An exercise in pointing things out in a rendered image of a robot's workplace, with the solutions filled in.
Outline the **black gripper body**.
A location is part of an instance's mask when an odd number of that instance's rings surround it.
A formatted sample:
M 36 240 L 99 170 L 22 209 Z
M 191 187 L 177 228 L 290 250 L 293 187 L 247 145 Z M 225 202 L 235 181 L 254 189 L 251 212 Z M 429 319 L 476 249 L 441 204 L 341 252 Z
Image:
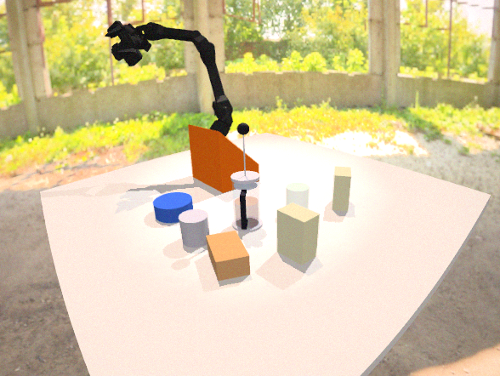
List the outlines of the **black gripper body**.
M 107 32 L 109 32 L 116 24 L 119 24 L 119 26 L 122 28 L 114 37 L 119 37 L 121 42 L 119 42 L 122 50 L 124 49 L 130 49 L 134 48 L 135 51 L 137 52 L 137 55 L 128 62 L 128 66 L 134 66 L 138 64 L 138 62 L 142 59 L 143 55 L 140 53 L 139 48 L 141 46 L 141 39 L 134 33 L 132 36 L 130 34 L 123 34 L 124 32 L 124 26 L 122 25 L 121 21 L 115 21 L 108 29 Z

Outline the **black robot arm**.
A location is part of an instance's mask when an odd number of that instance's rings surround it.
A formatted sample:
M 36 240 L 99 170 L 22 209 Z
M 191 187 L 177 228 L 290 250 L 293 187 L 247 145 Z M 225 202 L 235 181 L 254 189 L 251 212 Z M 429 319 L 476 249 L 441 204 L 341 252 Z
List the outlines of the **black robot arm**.
M 198 53 L 200 53 L 202 62 L 207 68 L 215 97 L 212 107 L 214 109 L 214 115 L 216 115 L 218 120 L 214 120 L 210 130 L 219 131 L 226 137 L 229 133 L 231 124 L 233 123 L 233 107 L 229 99 L 224 94 L 224 88 L 219 77 L 219 70 L 215 63 L 216 55 L 214 44 L 210 43 L 199 31 L 167 28 L 154 22 L 148 22 L 148 24 L 136 26 L 136 28 L 134 28 L 134 26 L 130 23 L 123 26 L 124 29 L 122 32 L 124 32 L 123 34 L 125 34 L 125 36 L 127 36 L 127 34 L 132 36 L 135 33 L 141 39 L 142 43 L 139 49 L 144 49 L 145 52 L 148 52 L 151 47 L 151 44 L 148 42 L 150 40 L 156 41 L 161 39 L 173 39 L 193 42 L 195 44 Z M 116 52 L 122 50 L 119 43 L 112 45 L 111 50 L 116 60 L 120 61 L 123 59 L 122 56 L 116 54 Z

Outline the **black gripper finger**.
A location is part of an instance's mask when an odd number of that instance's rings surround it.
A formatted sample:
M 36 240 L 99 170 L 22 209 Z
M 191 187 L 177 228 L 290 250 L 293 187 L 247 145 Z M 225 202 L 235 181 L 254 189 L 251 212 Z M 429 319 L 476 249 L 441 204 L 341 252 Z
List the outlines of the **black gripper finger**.
M 119 24 L 116 24 L 108 33 L 105 34 L 105 37 L 113 38 L 122 28 Z
M 130 48 L 130 49 L 124 49 L 124 50 L 121 50 L 119 52 L 116 52 L 116 54 L 118 54 L 119 56 L 122 56 L 123 59 L 126 61 L 126 63 L 128 63 L 137 55 L 137 52 L 135 51 L 134 48 Z

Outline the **glass coffee press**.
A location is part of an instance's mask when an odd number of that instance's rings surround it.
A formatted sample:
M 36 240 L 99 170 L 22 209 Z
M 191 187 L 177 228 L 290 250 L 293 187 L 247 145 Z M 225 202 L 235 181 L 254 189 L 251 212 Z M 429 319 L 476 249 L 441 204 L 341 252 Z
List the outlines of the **glass coffee press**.
M 249 132 L 248 124 L 240 123 L 236 130 L 242 135 L 244 171 L 230 176 L 234 208 L 232 227 L 236 231 L 254 232 L 263 226 L 259 207 L 259 173 L 246 171 L 244 135 Z

